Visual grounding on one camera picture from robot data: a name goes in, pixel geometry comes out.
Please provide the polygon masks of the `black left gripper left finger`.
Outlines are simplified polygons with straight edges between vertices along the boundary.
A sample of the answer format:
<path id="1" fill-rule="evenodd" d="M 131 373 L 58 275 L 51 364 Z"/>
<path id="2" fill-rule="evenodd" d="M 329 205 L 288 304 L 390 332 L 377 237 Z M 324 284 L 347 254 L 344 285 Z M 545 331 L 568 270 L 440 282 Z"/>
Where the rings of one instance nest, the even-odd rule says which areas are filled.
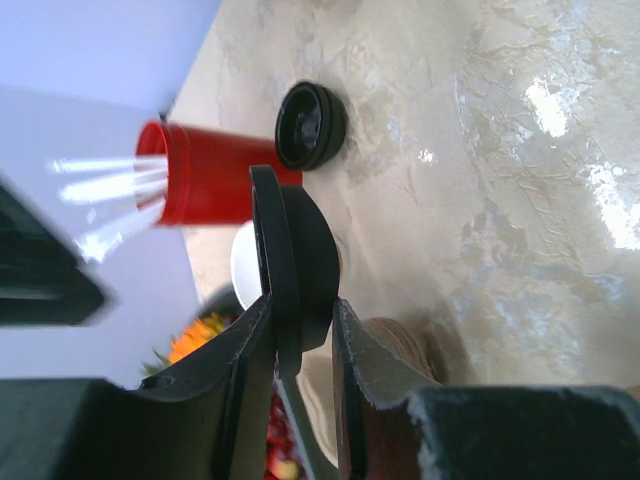
<path id="1" fill-rule="evenodd" d="M 274 339 L 256 301 L 199 349 L 126 390 L 103 379 L 5 380 L 5 479 L 259 479 Z"/>

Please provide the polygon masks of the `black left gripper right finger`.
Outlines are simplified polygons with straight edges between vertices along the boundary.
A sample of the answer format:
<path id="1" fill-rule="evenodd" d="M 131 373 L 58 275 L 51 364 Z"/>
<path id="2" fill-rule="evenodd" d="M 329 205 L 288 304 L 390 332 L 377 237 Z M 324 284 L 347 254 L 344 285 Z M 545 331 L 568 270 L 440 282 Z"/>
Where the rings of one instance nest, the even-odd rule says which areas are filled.
<path id="1" fill-rule="evenodd" d="M 635 479 L 639 404 L 604 386 L 441 386 L 334 305 L 343 479 Z"/>

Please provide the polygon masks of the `black cup lid top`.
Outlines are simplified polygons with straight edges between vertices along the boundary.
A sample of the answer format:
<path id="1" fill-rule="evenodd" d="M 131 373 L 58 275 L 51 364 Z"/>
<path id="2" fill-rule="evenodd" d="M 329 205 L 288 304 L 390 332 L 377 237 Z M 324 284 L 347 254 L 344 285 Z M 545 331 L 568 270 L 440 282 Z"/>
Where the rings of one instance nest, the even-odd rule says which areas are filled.
<path id="1" fill-rule="evenodd" d="M 322 346 L 338 298 L 337 246 L 321 210 L 273 168 L 249 170 L 262 293 L 270 300 L 278 373 L 294 377 L 305 352 Z"/>

